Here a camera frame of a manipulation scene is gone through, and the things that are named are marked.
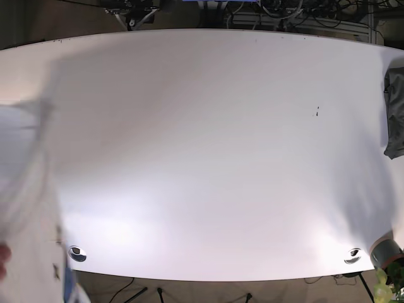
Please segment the person's hand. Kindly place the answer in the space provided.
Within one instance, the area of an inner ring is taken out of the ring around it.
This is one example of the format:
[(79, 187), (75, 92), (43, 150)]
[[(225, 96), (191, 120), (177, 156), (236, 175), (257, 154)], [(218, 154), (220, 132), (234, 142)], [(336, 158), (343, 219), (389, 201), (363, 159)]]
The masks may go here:
[(7, 275), (6, 264), (11, 259), (12, 253), (9, 246), (4, 243), (0, 245), (0, 280), (3, 281)]

